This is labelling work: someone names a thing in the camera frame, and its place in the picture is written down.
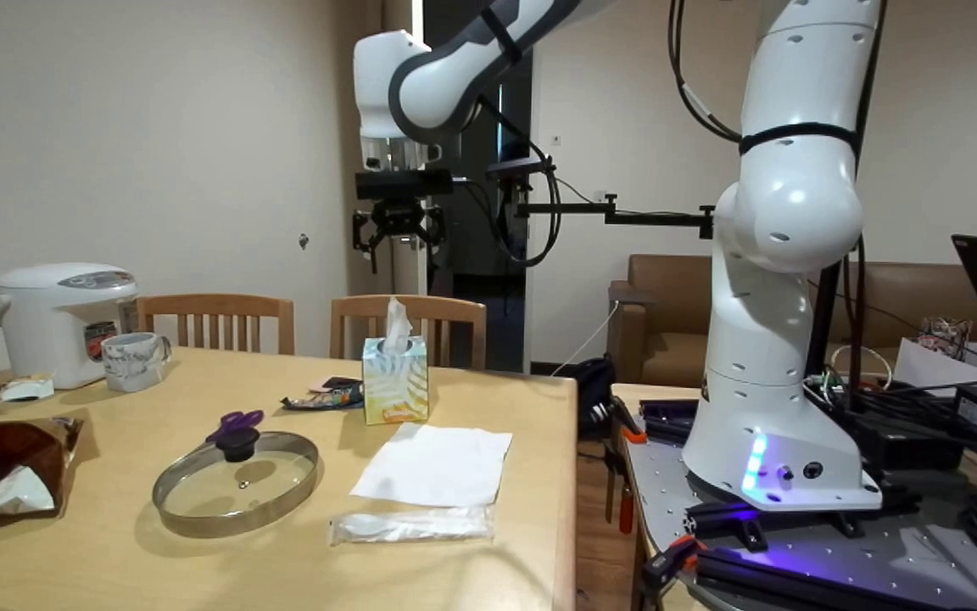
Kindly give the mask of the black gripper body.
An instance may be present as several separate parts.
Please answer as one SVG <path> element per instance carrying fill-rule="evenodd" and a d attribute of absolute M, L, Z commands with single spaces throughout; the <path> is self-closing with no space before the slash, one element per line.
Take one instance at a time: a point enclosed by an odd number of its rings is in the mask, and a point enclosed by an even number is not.
<path fill-rule="evenodd" d="M 397 171 L 397 172 L 359 172 L 357 196 L 367 202 L 367 216 L 377 221 L 379 233 L 418 233 L 418 221 L 428 214 L 432 195 L 448 195 L 455 177 L 448 171 Z"/>

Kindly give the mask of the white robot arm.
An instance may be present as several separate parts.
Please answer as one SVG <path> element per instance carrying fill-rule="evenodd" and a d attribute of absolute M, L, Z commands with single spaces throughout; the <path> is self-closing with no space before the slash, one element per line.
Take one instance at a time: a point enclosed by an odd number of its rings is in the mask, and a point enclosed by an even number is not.
<path fill-rule="evenodd" d="M 423 189 L 428 147 L 477 115 L 476 91 L 607 5 L 491 0 L 437 49 L 407 32 L 359 39 L 363 180 L 379 196 Z M 881 0 L 788 0 L 745 73 L 735 180 L 712 216 L 705 377 L 682 462 L 762 512 L 881 502 L 852 435 L 803 398 L 808 280 L 860 233 L 859 115 L 880 32 Z"/>

